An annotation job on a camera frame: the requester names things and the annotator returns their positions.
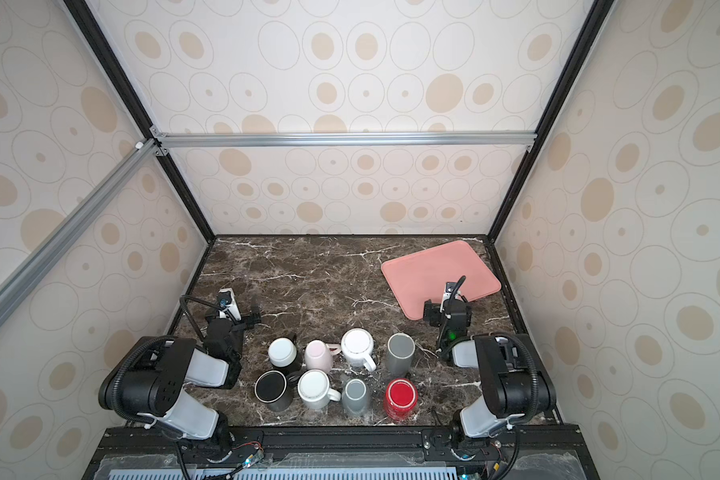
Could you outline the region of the pink rectangular tray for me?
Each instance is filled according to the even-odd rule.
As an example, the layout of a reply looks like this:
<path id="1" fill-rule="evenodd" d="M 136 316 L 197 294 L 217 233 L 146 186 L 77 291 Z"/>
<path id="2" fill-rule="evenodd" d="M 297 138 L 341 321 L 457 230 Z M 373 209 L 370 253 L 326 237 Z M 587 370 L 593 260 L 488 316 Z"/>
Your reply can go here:
<path id="1" fill-rule="evenodd" d="M 501 283 L 475 250 L 457 240 L 386 261 L 382 273 L 398 304 L 409 320 L 423 318 L 427 300 L 442 298 L 447 282 L 465 276 L 460 292 L 469 301 L 493 295 Z"/>

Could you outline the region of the tall grey mug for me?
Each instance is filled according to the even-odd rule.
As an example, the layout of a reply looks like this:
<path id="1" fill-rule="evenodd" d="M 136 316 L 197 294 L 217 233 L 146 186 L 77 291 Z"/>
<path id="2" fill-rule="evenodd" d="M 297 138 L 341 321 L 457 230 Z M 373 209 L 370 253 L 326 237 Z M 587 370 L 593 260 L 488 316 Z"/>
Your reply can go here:
<path id="1" fill-rule="evenodd" d="M 416 352 L 414 340 L 405 333 L 395 333 L 387 341 L 386 367 L 395 378 L 404 377 L 410 370 Z"/>

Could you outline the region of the pale pink mug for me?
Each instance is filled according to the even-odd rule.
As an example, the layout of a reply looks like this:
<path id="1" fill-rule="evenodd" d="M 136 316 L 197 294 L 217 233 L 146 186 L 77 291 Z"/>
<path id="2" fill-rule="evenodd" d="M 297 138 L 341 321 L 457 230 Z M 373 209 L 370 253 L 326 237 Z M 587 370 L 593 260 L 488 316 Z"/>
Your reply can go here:
<path id="1" fill-rule="evenodd" d="M 312 340 L 305 348 L 304 360 L 308 370 L 320 370 L 328 374 L 333 368 L 334 358 L 341 352 L 339 344 Z"/>

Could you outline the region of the white mug with handle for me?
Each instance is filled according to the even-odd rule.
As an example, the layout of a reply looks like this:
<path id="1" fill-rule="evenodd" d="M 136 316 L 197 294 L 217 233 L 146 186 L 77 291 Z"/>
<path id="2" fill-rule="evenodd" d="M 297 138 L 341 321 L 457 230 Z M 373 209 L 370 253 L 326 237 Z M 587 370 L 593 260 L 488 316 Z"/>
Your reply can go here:
<path id="1" fill-rule="evenodd" d="M 348 330 L 340 343 L 341 353 L 348 364 L 354 368 L 364 368 L 369 372 L 377 369 L 372 358 L 374 340 L 371 334 L 362 328 Z"/>

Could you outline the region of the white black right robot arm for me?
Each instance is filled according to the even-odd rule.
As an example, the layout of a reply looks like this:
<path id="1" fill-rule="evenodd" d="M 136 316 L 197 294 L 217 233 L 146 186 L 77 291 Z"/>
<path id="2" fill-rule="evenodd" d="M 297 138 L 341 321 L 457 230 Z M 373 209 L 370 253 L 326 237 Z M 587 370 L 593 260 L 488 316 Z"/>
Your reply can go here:
<path id="1" fill-rule="evenodd" d="M 423 319 L 438 329 L 436 354 L 448 364 L 475 369 L 481 394 L 451 421 L 452 442 L 493 438 L 555 407 L 552 380 L 530 337 L 492 332 L 470 335 L 472 308 L 460 298 L 423 306 Z"/>

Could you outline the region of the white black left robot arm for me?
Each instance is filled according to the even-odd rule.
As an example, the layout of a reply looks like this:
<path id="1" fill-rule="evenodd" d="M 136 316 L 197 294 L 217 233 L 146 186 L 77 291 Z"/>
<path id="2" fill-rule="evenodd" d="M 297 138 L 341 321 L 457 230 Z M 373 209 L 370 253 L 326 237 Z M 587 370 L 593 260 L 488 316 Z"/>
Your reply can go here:
<path id="1" fill-rule="evenodd" d="M 99 405 L 174 441 L 230 450 L 226 416 L 193 398 L 185 386 L 232 388 L 242 371 L 244 332 L 260 322 L 254 308 L 239 320 L 211 320 L 201 344 L 171 335 L 142 337 L 102 382 Z"/>

